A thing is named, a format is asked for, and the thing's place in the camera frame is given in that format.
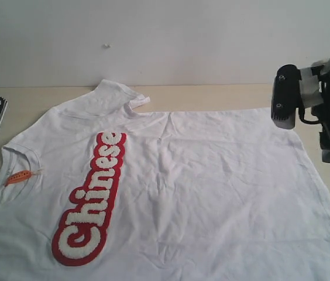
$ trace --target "t-shirt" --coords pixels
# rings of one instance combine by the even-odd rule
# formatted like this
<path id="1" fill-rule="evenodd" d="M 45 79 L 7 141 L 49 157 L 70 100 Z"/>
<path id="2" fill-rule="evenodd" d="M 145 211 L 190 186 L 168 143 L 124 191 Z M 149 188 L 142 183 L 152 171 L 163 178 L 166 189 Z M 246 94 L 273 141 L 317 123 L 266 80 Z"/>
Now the t-shirt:
<path id="1" fill-rule="evenodd" d="M 330 194 L 295 132 L 147 102 L 104 80 L 2 148 L 0 280 L 330 280 Z"/>

